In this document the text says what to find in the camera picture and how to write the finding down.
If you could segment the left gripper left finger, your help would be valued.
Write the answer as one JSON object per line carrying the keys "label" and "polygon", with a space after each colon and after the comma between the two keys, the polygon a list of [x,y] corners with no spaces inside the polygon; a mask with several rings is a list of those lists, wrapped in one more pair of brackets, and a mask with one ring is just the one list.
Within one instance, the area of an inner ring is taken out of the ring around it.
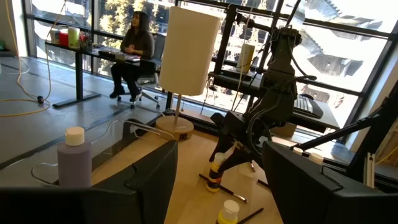
{"label": "left gripper left finger", "polygon": [[177,161],[168,141],[90,188],[0,188],[0,224],[164,224]]}

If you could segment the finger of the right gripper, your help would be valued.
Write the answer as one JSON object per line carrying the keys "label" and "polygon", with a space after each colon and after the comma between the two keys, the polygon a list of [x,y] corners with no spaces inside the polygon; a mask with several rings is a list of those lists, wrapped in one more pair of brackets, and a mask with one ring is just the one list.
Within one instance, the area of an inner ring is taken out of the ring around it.
{"label": "finger of the right gripper", "polygon": [[232,138],[229,136],[220,137],[216,145],[216,153],[225,153],[232,147]]}
{"label": "finger of the right gripper", "polygon": [[245,147],[235,147],[232,154],[220,165],[218,172],[224,172],[234,166],[251,160],[251,152]]}

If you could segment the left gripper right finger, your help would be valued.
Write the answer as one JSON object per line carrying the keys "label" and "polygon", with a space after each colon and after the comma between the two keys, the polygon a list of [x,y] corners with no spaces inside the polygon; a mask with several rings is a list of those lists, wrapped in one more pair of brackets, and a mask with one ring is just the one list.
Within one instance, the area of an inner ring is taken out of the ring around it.
{"label": "left gripper right finger", "polygon": [[372,189],[275,142],[264,142],[262,163],[284,224],[398,224],[398,194]]}

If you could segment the small orange yellow paint bottle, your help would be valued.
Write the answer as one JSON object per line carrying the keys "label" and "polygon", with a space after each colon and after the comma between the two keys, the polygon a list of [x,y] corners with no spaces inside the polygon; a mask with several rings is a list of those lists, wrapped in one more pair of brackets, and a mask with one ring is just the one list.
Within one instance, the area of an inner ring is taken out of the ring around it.
{"label": "small orange yellow paint bottle", "polygon": [[218,169],[226,160],[226,155],[222,152],[217,152],[211,163],[208,180],[206,181],[206,189],[210,192],[217,192],[220,189],[220,184],[223,172],[218,172]]}

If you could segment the large purple paint bottle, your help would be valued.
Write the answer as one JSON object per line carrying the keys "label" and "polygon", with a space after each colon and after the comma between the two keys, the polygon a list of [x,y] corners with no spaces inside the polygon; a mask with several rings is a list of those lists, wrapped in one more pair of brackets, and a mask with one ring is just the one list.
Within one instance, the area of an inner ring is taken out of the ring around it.
{"label": "large purple paint bottle", "polygon": [[91,187],[91,143],[85,130],[74,126],[65,130],[65,140],[57,145],[58,182],[61,187]]}

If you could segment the black computer keyboard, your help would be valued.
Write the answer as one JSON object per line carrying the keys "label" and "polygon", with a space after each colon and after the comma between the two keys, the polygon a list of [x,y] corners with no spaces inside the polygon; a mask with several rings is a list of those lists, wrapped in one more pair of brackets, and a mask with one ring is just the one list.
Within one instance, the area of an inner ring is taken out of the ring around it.
{"label": "black computer keyboard", "polygon": [[323,110],[310,95],[298,95],[294,101],[294,112],[313,118],[321,118]]}

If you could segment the dark desk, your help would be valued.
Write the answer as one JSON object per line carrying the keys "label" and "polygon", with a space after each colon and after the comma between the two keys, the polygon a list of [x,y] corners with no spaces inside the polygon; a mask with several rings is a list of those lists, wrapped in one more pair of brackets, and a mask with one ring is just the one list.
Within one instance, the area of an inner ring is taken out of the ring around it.
{"label": "dark desk", "polygon": [[[210,72],[208,76],[214,78],[215,85],[222,86],[231,90],[237,90],[238,88],[238,79],[215,74],[213,72]],[[251,86],[249,86],[249,82],[243,81],[241,86],[239,87],[239,91],[250,96],[259,96],[260,81],[261,80],[258,78],[255,79]],[[293,115],[287,121],[321,133],[324,133],[326,128],[331,128],[334,130],[339,129],[340,127],[333,113],[331,112],[329,105],[320,101],[316,101],[316,103],[323,111],[323,116],[321,118],[313,118],[311,116],[300,114],[294,111]]]}

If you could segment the white shade wooden base lamp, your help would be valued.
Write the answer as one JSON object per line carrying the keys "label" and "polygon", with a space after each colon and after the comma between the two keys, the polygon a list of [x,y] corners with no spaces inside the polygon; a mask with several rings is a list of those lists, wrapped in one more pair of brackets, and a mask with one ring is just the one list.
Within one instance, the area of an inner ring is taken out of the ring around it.
{"label": "white shade wooden base lamp", "polygon": [[170,8],[159,85],[177,94],[178,100],[175,114],[161,116],[155,123],[165,139],[184,141],[192,135],[192,122],[179,116],[181,99],[203,93],[220,23],[216,16]]}

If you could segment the grey office chair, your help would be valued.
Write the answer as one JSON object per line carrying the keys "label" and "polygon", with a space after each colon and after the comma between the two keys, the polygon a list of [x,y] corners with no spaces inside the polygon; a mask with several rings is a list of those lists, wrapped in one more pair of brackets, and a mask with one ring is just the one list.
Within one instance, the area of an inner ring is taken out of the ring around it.
{"label": "grey office chair", "polygon": [[137,94],[137,100],[130,102],[130,109],[134,109],[136,104],[142,101],[142,98],[146,98],[155,103],[155,108],[157,111],[160,110],[159,96],[151,96],[143,91],[145,86],[160,87],[159,85],[159,75],[161,58],[164,51],[165,45],[165,35],[154,34],[154,56],[152,58],[140,57],[140,61],[131,61],[127,59],[125,55],[125,60],[118,62],[118,64],[126,66],[124,73],[129,74],[128,78],[131,80],[135,77],[135,86],[140,91]]}

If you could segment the person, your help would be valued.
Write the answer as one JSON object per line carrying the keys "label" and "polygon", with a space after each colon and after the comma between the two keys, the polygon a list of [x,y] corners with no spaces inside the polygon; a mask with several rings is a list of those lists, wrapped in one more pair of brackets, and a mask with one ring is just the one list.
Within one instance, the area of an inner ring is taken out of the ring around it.
{"label": "person", "polygon": [[[149,32],[149,16],[143,11],[135,11],[131,26],[121,42],[120,50],[126,54],[151,58],[154,55],[154,48],[154,38]],[[141,89],[137,86],[140,74],[141,69],[138,67],[125,63],[115,63],[111,67],[114,90],[109,97],[113,99],[125,94],[121,83],[121,80],[124,79],[131,95],[130,101],[137,101],[141,95]]]}

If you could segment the black office desk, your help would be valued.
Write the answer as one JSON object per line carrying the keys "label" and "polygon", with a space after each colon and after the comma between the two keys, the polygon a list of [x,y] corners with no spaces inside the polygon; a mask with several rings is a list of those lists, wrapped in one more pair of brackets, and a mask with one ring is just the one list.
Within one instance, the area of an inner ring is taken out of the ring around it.
{"label": "black office desk", "polygon": [[121,52],[119,49],[114,49],[111,47],[97,47],[97,48],[92,48],[91,50],[81,50],[81,49],[72,49],[60,44],[53,44],[48,41],[45,42],[45,46],[58,47],[61,49],[70,50],[75,53],[76,99],[54,103],[52,105],[54,108],[64,108],[66,106],[74,105],[82,101],[90,100],[92,98],[97,98],[100,96],[100,94],[97,93],[90,95],[83,95],[82,65],[83,65],[84,55],[141,68],[144,71],[144,74],[140,75],[141,80],[152,78],[153,80],[149,82],[149,84],[159,83],[158,77],[160,75],[161,61],[160,59],[157,58],[144,58],[143,56],[125,54]]}

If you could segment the light green container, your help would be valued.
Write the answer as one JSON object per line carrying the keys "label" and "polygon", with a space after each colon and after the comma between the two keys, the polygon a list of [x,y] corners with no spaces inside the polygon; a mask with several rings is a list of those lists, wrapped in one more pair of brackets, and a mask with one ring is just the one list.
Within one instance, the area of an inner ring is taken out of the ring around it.
{"label": "light green container", "polygon": [[77,27],[68,28],[68,46],[72,49],[79,49],[80,29]]}

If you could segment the black handled paint brush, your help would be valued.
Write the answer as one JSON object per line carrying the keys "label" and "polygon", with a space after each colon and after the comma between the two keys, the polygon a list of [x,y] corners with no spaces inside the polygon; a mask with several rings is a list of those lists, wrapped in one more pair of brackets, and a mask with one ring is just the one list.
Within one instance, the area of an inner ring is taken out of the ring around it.
{"label": "black handled paint brush", "polygon": [[243,218],[242,220],[238,221],[237,224],[245,224],[247,221],[249,221],[250,219],[255,217],[257,214],[261,213],[263,210],[264,210],[263,207],[259,208],[258,210],[256,210],[252,214],[250,214],[247,217]]}
{"label": "black handled paint brush", "polygon": [[[202,174],[199,174],[199,177],[201,177],[202,179],[204,179],[206,181],[209,181],[209,179],[207,177],[205,177],[204,175],[202,175]],[[232,190],[230,190],[230,189],[228,189],[228,188],[226,188],[226,187],[224,187],[222,185],[219,186],[219,189],[221,189],[222,191],[224,191],[224,192],[226,192],[226,193],[238,198],[239,200],[241,200],[244,203],[248,203],[249,202],[248,199],[244,198],[243,196],[233,192]]]}

